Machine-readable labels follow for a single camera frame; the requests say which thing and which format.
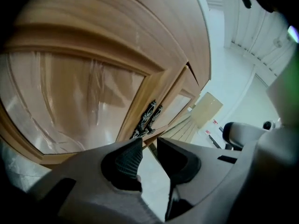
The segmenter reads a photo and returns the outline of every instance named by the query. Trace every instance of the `floor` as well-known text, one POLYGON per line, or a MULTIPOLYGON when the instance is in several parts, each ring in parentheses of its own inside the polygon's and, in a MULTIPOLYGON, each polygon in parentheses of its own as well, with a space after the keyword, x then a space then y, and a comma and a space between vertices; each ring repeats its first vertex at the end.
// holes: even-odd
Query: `floor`
MULTIPOLYGON (((18 155, 4 143, 0 143, 0 154, 10 182, 25 192, 50 172, 50 169, 18 155)), ((170 180, 149 148, 143 150, 143 159, 138 169, 138 175, 142 181, 142 198, 161 221, 164 221, 170 180)))

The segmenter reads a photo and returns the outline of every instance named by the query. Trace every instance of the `wall molding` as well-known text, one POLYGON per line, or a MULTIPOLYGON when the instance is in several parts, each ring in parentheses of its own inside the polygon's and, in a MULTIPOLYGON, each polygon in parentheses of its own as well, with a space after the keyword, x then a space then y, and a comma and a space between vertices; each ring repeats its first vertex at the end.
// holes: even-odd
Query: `wall molding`
POLYGON ((207 4, 209 5, 209 8, 215 8, 215 9, 223 9, 223 3, 222 0, 206 0, 207 4))
POLYGON ((260 80, 260 82, 265 86, 265 87, 269 87, 266 82, 263 81, 263 79, 258 75, 256 74, 256 77, 260 80))
POLYGON ((239 7, 235 3, 236 0, 222 0, 223 12, 224 12, 224 47, 229 48, 233 31, 235 27, 235 13, 239 11, 239 7))
POLYGON ((269 85, 267 83, 268 81, 273 81, 276 79, 276 75, 274 74, 273 71, 271 71, 269 69, 268 66, 266 66, 266 64, 264 64, 261 60, 259 60, 256 56, 254 56, 253 54, 251 54, 250 52, 248 52, 247 50, 245 50, 243 47, 238 46, 237 44, 231 42, 230 44, 230 49, 232 49, 233 51, 235 51, 236 53, 240 54, 241 56, 243 56, 245 59, 247 59, 249 62, 251 62, 252 64, 256 65, 258 67, 258 69, 263 70, 266 73, 267 79, 263 80, 263 78, 259 75, 259 77, 263 80, 263 82, 266 85, 269 85))

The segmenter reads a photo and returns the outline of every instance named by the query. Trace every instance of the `beige panel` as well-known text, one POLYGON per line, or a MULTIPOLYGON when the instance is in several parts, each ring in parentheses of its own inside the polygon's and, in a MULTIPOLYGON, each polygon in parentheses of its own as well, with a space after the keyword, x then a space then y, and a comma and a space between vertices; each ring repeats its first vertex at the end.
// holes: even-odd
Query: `beige panel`
POLYGON ((174 135, 176 135, 182 128, 184 128, 190 121, 191 117, 187 118, 183 122, 179 123, 177 126, 174 126, 172 129, 167 130, 165 133, 163 133, 163 138, 172 138, 174 135))
POLYGON ((195 124, 193 129, 191 130, 188 138, 186 139, 186 143, 191 143, 192 139, 193 139, 193 136, 195 135, 195 133, 198 131, 198 128, 197 128, 197 125, 195 124))
POLYGON ((183 135, 187 132, 187 130, 190 128, 190 126, 192 125, 193 123, 193 120, 190 119, 186 125, 184 127, 182 127, 175 135, 173 135, 171 138, 173 140, 180 140, 183 135))
POLYGON ((207 92, 191 111, 198 128, 203 127, 220 110, 222 103, 207 92))
POLYGON ((179 141, 186 142, 194 127, 196 127, 196 123, 192 120, 192 123, 190 124, 184 135, 179 139, 179 141))
POLYGON ((176 121, 174 121, 173 124, 170 127, 168 127, 168 130, 175 127, 175 126, 177 126, 178 124, 180 124, 181 122, 183 122, 184 120, 189 118, 190 116, 191 116, 191 112, 188 112, 188 113, 182 115, 176 121))
POLYGON ((45 53, 1 56, 0 98, 44 154, 115 142, 143 76, 107 63, 45 53))
POLYGON ((181 110, 189 103, 191 98, 178 94, 167 109, 158 117, 153 124, 154 129, 168 125, 181 110))

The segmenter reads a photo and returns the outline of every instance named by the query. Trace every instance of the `white ceiling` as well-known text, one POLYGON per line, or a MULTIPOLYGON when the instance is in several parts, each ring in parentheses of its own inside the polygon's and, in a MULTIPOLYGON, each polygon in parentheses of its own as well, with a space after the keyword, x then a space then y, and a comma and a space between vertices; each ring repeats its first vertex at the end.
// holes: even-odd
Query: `white ceiling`
POLYGON ((247 9, 242 0, 207 0, 221 7, 225 17, 225 44, 256 65, 256 74, 270 85, 293 55, 296 43, 288 36, 288 24, 278 13, 268 13, 251 0, 247 9))

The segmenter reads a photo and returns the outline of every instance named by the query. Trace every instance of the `gray robot arm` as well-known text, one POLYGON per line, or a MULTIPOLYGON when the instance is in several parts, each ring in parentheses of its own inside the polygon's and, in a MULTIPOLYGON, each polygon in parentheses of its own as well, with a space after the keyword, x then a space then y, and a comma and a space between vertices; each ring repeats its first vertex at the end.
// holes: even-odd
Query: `gray robot arm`
MULTIPOLYGON (((228 130, 242 151, 158 138, 157 159, 171 181, 166 222, 290 223, 297 214, 298 130, 238 123, 228 130)), ((29 193, 47 215, 52 210, 68 223, 160 223, 141 198, 141 158, 141 139, 81 152, 29 193)))
POLYGON ((230 122, 224 126, 222 137, 234 147, 242 150, 248 142, 258 140, 268 130, 243 123, 230 122))

